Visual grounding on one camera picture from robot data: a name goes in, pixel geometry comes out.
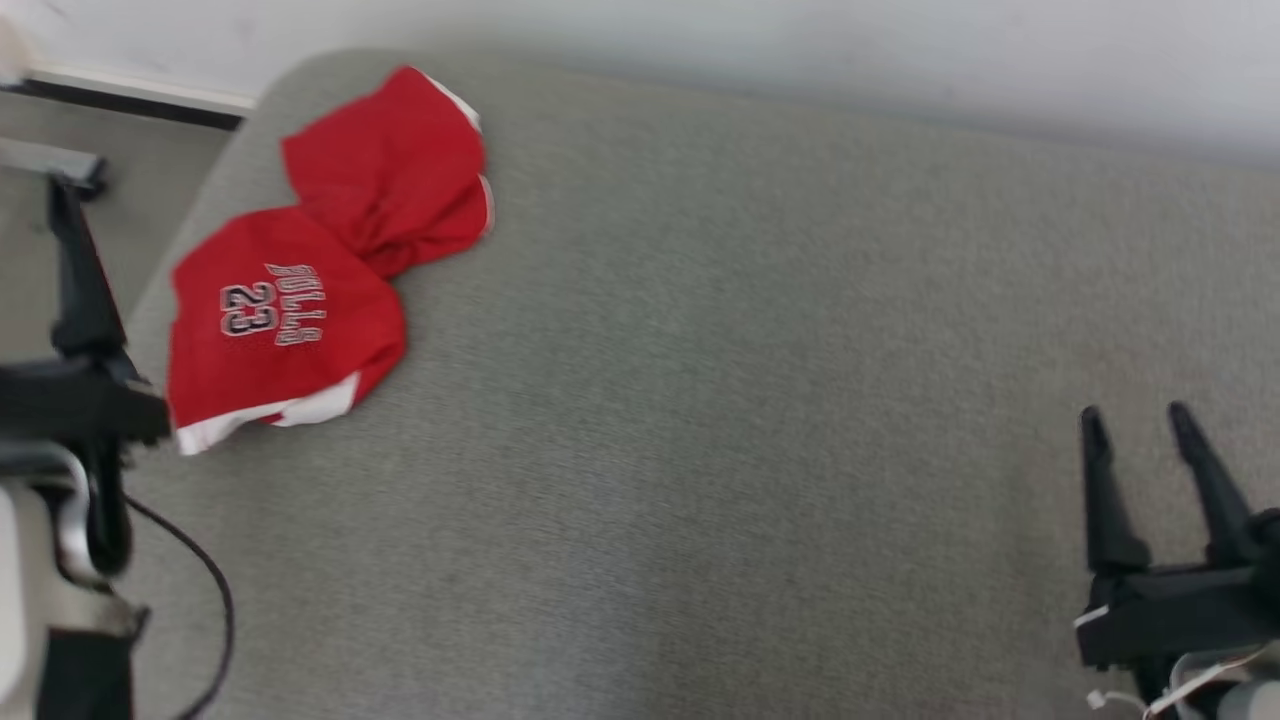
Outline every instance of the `black mount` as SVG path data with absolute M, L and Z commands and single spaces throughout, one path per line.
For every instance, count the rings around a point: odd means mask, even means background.
M 1084 665 L 1130 670 L 1143 701 L 1158 698 L 1188 652 L 1257 646 L 1280 638 L 1280 510 L 1248 503 L 1181 402 L 1169 421 L 1199 495 L 1204 562 L 1151 566 L 1111 471 L 1111 441 L 1097 407 L 1080 415 L 1089 603 L 1078 621 Z
M 102 577 L 128 564 L 132 530 L 120 484 L 129 443 L 169 437 L 169 413 L 124 352 L 124 327 L 81 211 L 79 190 L 49 178 L 47 222 L 59 243 L 59 357 L 0 366 L 0 439 L 47 439 L 70 450 L 90 478 L 88 544 Z M 0 455 L 0 477 L 61 471 Z

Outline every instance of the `gray fabric surface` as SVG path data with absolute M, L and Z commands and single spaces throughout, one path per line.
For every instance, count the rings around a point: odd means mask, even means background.
M 164 266 L 291 202 L 278 138 L 401 59 L 280 81 Z M 352 415 L 132 477 L 236 589 L 212 716 L 1096 716 L 1080 409 L 1162 560 L 1203 542 L 1167 401 L 1280 501 L 1276 177 L 415 60 L 484 117 L 494 233 L 396 282 L 411 351 Z M 166 283 L 132 319 L 157 379 Z M 138 536 L 160 717 L 220 618 Z

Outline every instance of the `white trim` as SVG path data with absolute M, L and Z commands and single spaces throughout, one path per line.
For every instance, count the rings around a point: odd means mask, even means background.
M 480 237 L 489 234 L 493 229 L 493 190 L 489 187 L 489 178 L 480 176 L 480 186 L 484 187 L 485 223 L 480 231 Z
M 242 410 L 234 410 L 215 418 L 207 418 L 205 420 L 200 420 L 198 423 L 183 425 L 173 433 L 174 438 L 178 441 L 178 452 L 183 455 L 196 455 L 198 452 L 204 452 L 216 443 L 227 439 L 227 436 L 232 434 L 236 428 L 248 423 L 250 420 L 275 415 L 276 413 L 284 410 L 289 402 L 293 401 L 285 400 L 283 402 L 244 407 Z
M 232 115 L 244 115 L 257 104 L 247 95 L 168 85 L 56 63 L 35 63 L 31 68 L 31 79 Z
M 236 428 L 270 415 L 283 415 L 274 425 L 289 427 L 310 423 L 323 423 L 351 411 L 356 402 L 356 389 L 360 387 L 360 372 L 347 375 L 340 383 L 314 392 L 306 397 L 269 402 L 253 407 L 233 410 L 215 418 L 206 418 L 184 425 L 174 432 L 178 451 L 183 455 L 196 455 L 227 439 Z
M 351 413 L 351 406 L 356 404 L 356 388 L 360 387 L 360 370 L 347 375 L 340 383 L 326 387 L 315 395 L 308 395 L 302 400 L 296 400 L 280 411 L 282 418 L 273 425 L 288 428 L 291 425 L 307 425 L 323 423 L 338 415 Z
M 420 73 L 422 73 L 422 70 L 420 70 L 417 68 L 413 68 L 413 69 L 417 70 L 417 72 L 420 72 Z M 426 79 L 431 81 L 431 85 L 434 85 L 436 90 L 439 90 L 440 92 L 443 92 L 445 97 L 448 97 L 449 100 L 453 100 L 453 104 L 458 106 L 458 110 L 462 110 L 462 114 L 467 117 L 467 122 L 471 123 L 471 127 L 476 128 L 476 132 L 480 132 L 480 113 L 476 113 L 475 108 L 472 108 L 471 105 L 467 105 L 466 100 L 463 100 L 463 99 L 458 97 L 457 95 L 454 95 L 452 90 L 449 90 L 448 87 L 444 87 L 443 85 L 440 85 L 440 82 L 436 81 L 434 77 L 431 77 L 431 76 L 429 76 L 426 73 L 422 73 L 422 77 L 425 77 Z

